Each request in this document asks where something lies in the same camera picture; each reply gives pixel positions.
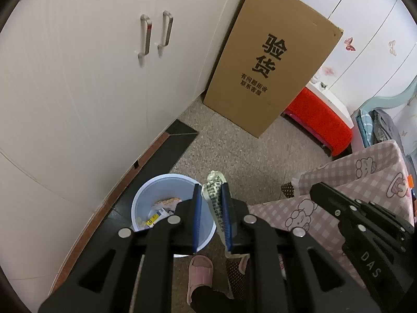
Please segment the large brown cardboard box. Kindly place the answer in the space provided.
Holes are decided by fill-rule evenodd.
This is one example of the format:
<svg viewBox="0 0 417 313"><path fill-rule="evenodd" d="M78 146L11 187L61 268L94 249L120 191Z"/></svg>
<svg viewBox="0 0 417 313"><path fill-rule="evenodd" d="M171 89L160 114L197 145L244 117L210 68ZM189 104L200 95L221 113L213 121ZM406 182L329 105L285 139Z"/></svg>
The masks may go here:
<svg viewBox="0 0 417 313"><path fill-rule="evenodd" d="M343 35L300 0L245 0L204 104L260 137Z"/></svg>

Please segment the pink slipper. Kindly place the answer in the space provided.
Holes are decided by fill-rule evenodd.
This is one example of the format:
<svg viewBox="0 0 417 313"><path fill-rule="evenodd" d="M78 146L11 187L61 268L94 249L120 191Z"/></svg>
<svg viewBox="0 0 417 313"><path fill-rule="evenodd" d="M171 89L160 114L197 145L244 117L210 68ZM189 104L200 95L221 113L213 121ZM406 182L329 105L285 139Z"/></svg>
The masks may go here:
<svg viewBox="0 0 417 313"><path fill-rule="evenodd" d="M213 263L207 256L195 255L188 268L187 304L192 303L192 293L201 286L212 288Z"/></svg>

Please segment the red storage bench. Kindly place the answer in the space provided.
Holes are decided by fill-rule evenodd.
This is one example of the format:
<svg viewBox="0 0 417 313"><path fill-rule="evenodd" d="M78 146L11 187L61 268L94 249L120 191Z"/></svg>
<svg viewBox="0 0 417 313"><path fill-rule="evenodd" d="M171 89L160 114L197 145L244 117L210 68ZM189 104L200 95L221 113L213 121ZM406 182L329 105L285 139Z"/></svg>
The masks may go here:
<svg viewBox="0 0 417 313"><path fill-rule="evenodd" d="M327 147L332 156L351 144L353 121L346 106L318 84L309 82L283 113Z"/></svg>

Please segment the grey folded duvet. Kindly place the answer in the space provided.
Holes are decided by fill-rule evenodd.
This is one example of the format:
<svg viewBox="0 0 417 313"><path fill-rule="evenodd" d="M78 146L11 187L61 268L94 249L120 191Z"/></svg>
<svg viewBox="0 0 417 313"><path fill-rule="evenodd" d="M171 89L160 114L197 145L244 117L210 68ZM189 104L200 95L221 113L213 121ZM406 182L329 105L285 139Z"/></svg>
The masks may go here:
<svg viewBox="0 0 417 313"><path fill-rule="evenodd" d="M398 144L401 143L397 127L384 110L372 110L370 115L372 118L372 142L374 144L388 140L395 140Z"/></svg>

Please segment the teal bunk bed frame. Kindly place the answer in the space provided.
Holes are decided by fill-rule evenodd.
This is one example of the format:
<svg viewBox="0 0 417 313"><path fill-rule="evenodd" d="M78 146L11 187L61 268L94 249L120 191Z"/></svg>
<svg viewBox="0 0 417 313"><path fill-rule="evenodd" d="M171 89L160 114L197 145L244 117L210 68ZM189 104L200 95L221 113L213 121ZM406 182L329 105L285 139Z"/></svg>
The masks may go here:
<svg viewBox="0 0 417 313"><path fill-rule="evenodd" d="M352 129L353 138L351 141L351 147L353 151L361 151L362 149L368 147L368 145L365 144L364 139L362 138L360 134L360 126L358 125L358 121L357 121L357 116L359 115L360 109L364 109L367 112L376 108L393 109L393 108L408 104L411 101L412 97L414 97L415 95L416 95L416 78L413 79L413 81L409 84L409 86L403 92L401 92L400 94L396 96L391 96L391 97L375 96L365 101L364 104L351 115L351 119L353 122L353 129Z"/></svg>

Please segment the pink checkered tablecloth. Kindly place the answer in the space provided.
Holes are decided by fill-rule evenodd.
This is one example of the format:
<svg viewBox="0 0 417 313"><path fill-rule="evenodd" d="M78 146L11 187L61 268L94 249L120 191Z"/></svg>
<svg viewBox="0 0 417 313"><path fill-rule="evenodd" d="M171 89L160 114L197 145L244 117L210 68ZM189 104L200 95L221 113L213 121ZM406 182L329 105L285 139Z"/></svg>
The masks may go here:
<svg viewBox="0 0 417 313"><path fill-rule="evenodd" d="M396 141L384 141L297 174L293 178L293 198L253 205L249 212L281 230L303 228L362 284L362 279L342 252L344 238L337 227L338 220L311 200L311 186L324 182L352 200L374 202L413 223L408 175Z"/></svg>

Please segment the light blue trash bin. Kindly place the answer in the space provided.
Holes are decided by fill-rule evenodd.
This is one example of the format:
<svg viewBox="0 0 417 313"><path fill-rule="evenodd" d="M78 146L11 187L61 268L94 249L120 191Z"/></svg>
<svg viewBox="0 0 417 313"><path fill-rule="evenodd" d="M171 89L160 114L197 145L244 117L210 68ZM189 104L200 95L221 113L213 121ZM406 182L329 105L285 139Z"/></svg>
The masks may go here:
<svg viewBox="0 0 417 313"><path fill-rule="evenodd" d="M152 228L157 222L175 214L177 205L193 197L198 181L182 174L162 174L147 181L136 192L131 207L135 232ZM197 251L209 244L216 224L209 206L202 200Z"/></svg>

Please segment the newspaper wrapper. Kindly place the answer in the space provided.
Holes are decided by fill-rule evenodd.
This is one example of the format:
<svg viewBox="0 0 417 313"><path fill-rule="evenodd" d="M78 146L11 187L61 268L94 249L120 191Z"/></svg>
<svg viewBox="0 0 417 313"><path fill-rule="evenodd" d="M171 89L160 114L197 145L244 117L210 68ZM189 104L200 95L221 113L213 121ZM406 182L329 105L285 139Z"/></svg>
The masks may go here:
<svg viewBox="0 0 417 313"><path fill-rule="evenodd" d="M208 203L212 218L216 224L218 236L225 247L225 257L235 259L248 258L248 254L232 254L227 251L223 224L222 200L220 196L221 186L223 183L226 183L226 178L222 172L215 170L210 171L207 176L206 183L202 186L201 195Z"/></svg>

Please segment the white lower cabinet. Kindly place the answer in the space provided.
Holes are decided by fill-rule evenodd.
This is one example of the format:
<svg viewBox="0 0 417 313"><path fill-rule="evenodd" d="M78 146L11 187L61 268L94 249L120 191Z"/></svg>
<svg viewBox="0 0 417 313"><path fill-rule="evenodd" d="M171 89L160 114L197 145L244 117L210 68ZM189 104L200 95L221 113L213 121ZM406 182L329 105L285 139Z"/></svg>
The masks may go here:
<svg viewBox="0 0 417 313"><path fill-rule="evenodd" d="M1 268L28 306L202 93L242 0L19 0L1 30Z"/></svg>

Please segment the yellow white medicine box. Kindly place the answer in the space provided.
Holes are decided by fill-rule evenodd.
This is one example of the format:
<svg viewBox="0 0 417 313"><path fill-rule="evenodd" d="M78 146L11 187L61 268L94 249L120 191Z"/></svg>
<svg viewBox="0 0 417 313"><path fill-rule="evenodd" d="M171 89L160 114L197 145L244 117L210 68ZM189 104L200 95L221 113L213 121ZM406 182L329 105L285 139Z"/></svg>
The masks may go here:
<svg viewBox="0 0 417 313"><path fill-rule="evenodd" d="M174 212L172 210L165 210L164 208L160 208L156 210L156 212L154 212L154 214L151 215L149 219L145 222L146 226L152 228L156 223L173 214Z"/></svg>

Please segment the white wardrobe doors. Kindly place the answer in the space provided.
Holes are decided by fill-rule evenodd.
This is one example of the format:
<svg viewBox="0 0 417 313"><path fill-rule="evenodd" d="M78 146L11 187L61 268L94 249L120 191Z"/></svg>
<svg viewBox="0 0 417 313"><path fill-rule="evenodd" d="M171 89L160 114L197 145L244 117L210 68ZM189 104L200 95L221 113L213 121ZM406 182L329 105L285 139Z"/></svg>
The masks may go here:
<svg viewBox="0 0 417 313"><path fill-rule="evenodd" d="M402 0L301 0L343 30L316 75L354 112L416 76L416 24Z"/></svg>

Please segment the orange white plastic bag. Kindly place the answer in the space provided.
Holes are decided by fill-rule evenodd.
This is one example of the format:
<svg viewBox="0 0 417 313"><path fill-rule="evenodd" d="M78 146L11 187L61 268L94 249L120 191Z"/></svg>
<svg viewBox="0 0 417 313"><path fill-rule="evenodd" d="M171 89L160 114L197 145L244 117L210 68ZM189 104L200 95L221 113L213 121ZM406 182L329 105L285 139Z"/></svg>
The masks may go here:
<svg viewBox="0 0 417 313"><path fill-rule="evenodd" d="M155 206L160 206L160 207L173 207L173 208L175 208L176 205L178 205L178 203L180 203L181 201L182 200L180 198L173 197L173 198L167 198L167 199L156 201L154 203L154 205Z"/></svg>

